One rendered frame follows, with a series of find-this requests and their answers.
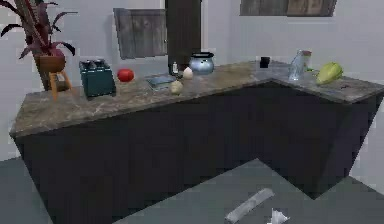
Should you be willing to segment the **purple houseplant on wooden stand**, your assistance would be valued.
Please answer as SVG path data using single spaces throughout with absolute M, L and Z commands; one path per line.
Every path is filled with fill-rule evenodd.
M 53 99 L 56 100 L 58 96 L 56 81 L 58 80 L 59 74 L 64 77 L 67 88 L 69 90 L 72 89 L 70 80 L 65 72 L 66 58 L 58 46 L 64 46 L 72 55 L 76 54 L 76 49 L 70 43 L 52 41 L 53 31 L 56 30 L 60 32 L 60 29 L 56 25 L 57 21 L 64 15 L 67 15 L 67 12 L 60 12 L 54 20 L 50 22 L 47 15 L 47 8 L 49 5 L 57 6 L 56 2 L 39 2 L 35 7 L 32 6 L 31 0 L 23 0 L 23 2 L 27 7 L 28 16 L 31 20 L 28 20 L 25 13 L 13 6 L 8 0 L 0 0 L 0 6 L 14 12 L 22 21 L 21 24 L 12 23 L 6 25 L 0 32 L 0 37 L 3 37 L 14 28 L 25 28 L 27 30 L 27 46 L 21 52 L 20 59 L 29 53 L 33 54 L 38 70 L 47 73 L 46 80 L 51 87 Z

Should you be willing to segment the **white crumpled paper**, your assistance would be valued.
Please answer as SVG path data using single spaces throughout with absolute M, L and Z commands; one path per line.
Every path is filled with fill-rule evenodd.
M 271 217 L 267 224 L 284 224 L 289 220 L 289 217 L 286 216 L 282 211 L 271 209 Z

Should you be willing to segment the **brown wooden wall picture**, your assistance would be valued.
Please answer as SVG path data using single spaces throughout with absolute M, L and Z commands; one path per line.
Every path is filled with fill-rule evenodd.
M 332 17 L 337 0 L 241 0 L 241 16 Z

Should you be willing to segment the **grey flat strip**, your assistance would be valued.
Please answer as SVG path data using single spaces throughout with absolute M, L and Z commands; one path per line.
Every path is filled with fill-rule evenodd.
M 248 198 L 234 210 L 229 212 L 225 216 L 225 221 L 228 224 L 236 224 L 240 219 L 242 219 L 245 215 L 251 212 L 258 205 L 263 203 L 265 200 L 274 196 L 274 192 L 269 188 L 264 188 Z

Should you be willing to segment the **beige potato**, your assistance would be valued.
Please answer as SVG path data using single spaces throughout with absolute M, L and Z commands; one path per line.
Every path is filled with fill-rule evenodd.
M 174 95 L 179 95 L 182 92 L 183 84 L 176 80 L 170 84 L 170 91 Z

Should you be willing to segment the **grey wooden wall picture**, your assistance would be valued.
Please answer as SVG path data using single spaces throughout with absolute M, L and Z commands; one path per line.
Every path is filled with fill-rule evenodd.
M 167 54 L 165 9 L 114 8 L 113 13 L 122 60 Z

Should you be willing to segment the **dark brown room door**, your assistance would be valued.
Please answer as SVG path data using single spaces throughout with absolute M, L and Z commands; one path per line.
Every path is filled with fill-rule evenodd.
M 201 51 L 201 0 L 165 0 L 168 67 L 183 71 Z

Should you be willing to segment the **clear jar with red lid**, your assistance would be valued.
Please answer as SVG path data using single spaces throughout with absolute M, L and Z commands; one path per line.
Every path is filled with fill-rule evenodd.
M 303 69 L 307 71 L 310 65 L 312 52 L 309 50 L 303 50 L 302 55 L 303 55 Z

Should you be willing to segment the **clear glass bottle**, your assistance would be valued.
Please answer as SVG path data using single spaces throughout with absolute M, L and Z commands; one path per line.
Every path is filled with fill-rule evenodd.
M 297 81 L 300 79 L 304 71 L 304 54 L 299 50 L 292 60 L 289 68 L 289 79 Z

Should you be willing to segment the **dark green toaster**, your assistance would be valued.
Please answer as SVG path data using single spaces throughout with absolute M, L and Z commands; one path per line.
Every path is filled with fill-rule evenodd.
M 80 61 L 79 70 L 87 98 L 116 93 L 112 70 L 104 59 Z

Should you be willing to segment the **green lettuce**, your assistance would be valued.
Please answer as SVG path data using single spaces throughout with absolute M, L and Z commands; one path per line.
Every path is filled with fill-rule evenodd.
M 338 79 L 343 74 L 343 68 L 336 62 L 325 64 L 316 76 L 316 83 L 323 85 Z

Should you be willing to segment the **dark marble-top kitchen counter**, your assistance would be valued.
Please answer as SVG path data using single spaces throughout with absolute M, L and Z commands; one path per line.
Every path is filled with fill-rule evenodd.
M 382 100 L 378 83 L 247 61 L 179 94 L 144 79 L 93 100 L 31 93 L 10 134 L 53 224 L 113 224 L 255 159 L 317 198 L 349 174 Z

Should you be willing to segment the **silver kettle pot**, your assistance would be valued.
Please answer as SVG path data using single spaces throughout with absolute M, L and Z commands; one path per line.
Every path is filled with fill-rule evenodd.
M 191 55 L 189 67 L 194 74 L 207 75 L 214 71 L 214 54 L 212 52 L 197 52 Z

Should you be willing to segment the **red tomato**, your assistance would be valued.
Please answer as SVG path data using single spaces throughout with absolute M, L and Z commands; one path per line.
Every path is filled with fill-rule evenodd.
M 117 78 L 120 82 L 130 82 L 134 79 L 134 72 L 131 69 L 119 69 Z

